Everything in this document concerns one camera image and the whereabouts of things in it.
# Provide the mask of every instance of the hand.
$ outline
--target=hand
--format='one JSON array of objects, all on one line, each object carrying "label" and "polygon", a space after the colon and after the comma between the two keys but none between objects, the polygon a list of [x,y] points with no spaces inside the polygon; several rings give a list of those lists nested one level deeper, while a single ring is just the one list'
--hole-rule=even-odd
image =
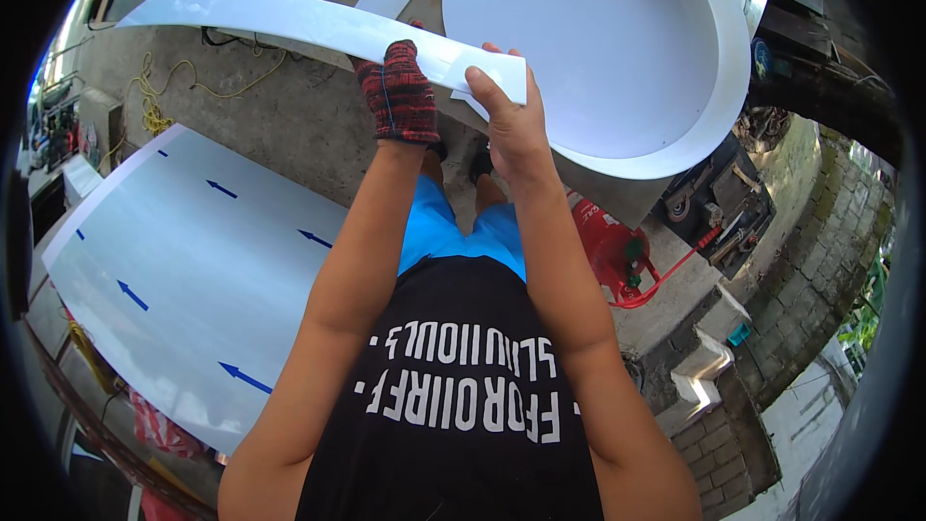
[{"label": "hand", "polygon": [[[488,52],[502,52],[492,43],[485,43],[482,49]],[[520,57],[516,49],[508,52]],[[527,67],[527,105],[511,102],[492,77],[478,67],[469,67],[466,80],[472,95],[489,111],[489,150],[492,165],[498,175],[509,186],[522,181],[536,180],[552,170],[553,155],[546,138],[544,101],[533,78],[533,71]]]},{"label": "hand", "polygon": [[351,57],[357,82],[376,116],[376,139],[423,145],[441,140],[434,92],[417,56],[415,43],[405,40],[389,46],[383,65]]}]

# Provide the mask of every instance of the yellow cable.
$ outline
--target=yellow cable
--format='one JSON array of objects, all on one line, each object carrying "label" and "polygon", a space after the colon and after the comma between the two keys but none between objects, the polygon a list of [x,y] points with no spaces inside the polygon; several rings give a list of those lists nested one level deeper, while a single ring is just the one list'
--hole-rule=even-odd
[{"label": "yellow cable", "polygon": [[[262,47],[260,48],[260,51],[258,51],[258,46],[259,46],[259,43],[255,41],[255,44],[251,49],[251,53],[255,57],[259,57],[261,53],[264,52]],[[129,81],[129,85],[125,87],[125,97],[123,97],[123,99],[126,101],[129,100],[129,90],[132,88],[133,83],[135,81],[138,81],[138,89],[145,96],[144,98],[142,98],[142,128],[145,131],[150,131],[152,136],[157,137],[158,135],[166,131],[168,127],[174,124],[173,118],[164,116],[164,111],[161,110],[161,106],[157,103],[157,96],[164,94],[164,91],[167,90],[168,84],[170,83],[170,77],[173,76],[174,71],[176,71],[181,64],[184,64],[184,63],[188,64],[190,65],[190,68],[192,69],[192,85],[189,88],[200,87],[202,89],[205,89],[207,93],[209,93],[215,98],[232,98],[232,97],[237,97],[238,95],[241,95],[242,93],[247,91],[249,88],[254,87],[260,81],[272,75],[277,69],[280,68],[281,65],[283,65],[284,61],[286,60],[286,54],[287,53],[284,51],[283,56],[280,57],[280,63],[276,64],[276,66],[274,66],[270,71],[268,71],[264,75],[259,76],[257,79],[255,79],[254,81],[251,81],[246,86],[238,89],[234,93],[229,93],[227,95],[220,95],[216,93],[214,90],[212,90],[211,88],[199,82],[198,77],[196,75],[195,65],[193,65],[187,59],[183,59],[178,64],[173,65],[173,67],[170,69],[170,72],[168,73],[167,80],[164,81],[164,87],[162,87],[160,90],[156,89],[148,81],[148,77],[151,76],[151,64],[154,59],[154,56],[149,51],[145,53],[145,57],[142,59],[141,75],[136,76],[131,81]],[[126,131],[127,131],[126,127],[123,126],[122,127],[122,138],[120,139],[120,142],[114,148],[109,150],[109,153],[103,156],[103,159],[100,160],[99,165],[96,168],[98,171],[100,170],[100,167],[103,166],[103,162],[108,157],[110,157],[110,155],[115,153],[119,147],[122,146],[122,143],[125,141]]]},{"label": "yellow cable", "polygon": [[70,340],[87,360],[87,365],[90,365],[90,370],[94,373],[96,382],[99,383],[106,394],[114,394],[116,392],[116,387],[113,382],[115,375],[108,376],[105,374],[105,372],[112,372],[112,370],[100,356],[100,353],[96,351],[94,343],[87,338],[87,334],[83,331],[83,327],[74,320],[68,319],[68,331],[70,332]]}]

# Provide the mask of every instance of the stone wall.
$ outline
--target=stone wall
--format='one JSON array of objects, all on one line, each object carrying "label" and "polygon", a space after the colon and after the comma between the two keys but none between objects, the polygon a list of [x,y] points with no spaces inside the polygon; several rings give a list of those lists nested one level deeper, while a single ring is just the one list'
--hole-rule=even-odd
[{"label": "stone wall", "polygon": [[705,521],[721,519],[752,503],[746,460],[723,407],[706,414],[672,442],[694,475]]},{"label": "stone wall", "polygon": [[780,257],[747,303],[753,334],[736,365],[760,410],[777,399],[832,337],[884,240],[894,197],[853,163],[850,140],[820,129],[822,163]]},{"label": "stone wall", "polygon": [[736,370],[724,372],[717,388],[723,406],[672,440],[694,476],[705,521],[739,511],[781,480],[769,435]]}]

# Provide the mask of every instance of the red plastic bag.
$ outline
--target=red plastic bag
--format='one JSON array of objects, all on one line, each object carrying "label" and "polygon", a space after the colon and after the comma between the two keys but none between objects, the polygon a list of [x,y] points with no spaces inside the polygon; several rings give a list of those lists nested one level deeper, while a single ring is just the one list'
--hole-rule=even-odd
[{"label": "red plastic bag", "polygon": [[138,440],[150,442],[163,452],[185,458],[205,451],[202,443],[158,411],[134,389],[131,389],[129,398],[135,408],[135,437]]}]

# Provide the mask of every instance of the red knit glove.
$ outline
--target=red knit glove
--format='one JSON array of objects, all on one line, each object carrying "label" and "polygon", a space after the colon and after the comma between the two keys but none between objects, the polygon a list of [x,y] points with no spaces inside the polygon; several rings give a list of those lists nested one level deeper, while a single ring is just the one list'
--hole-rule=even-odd
[{"label": "red knit glove", "polygon": [[434,92],[417,56],[415,43],[405,40],[389,45],[383,65],[351,57],[356,80],[376,116],[377,139],[423,145],[441,140]]}]

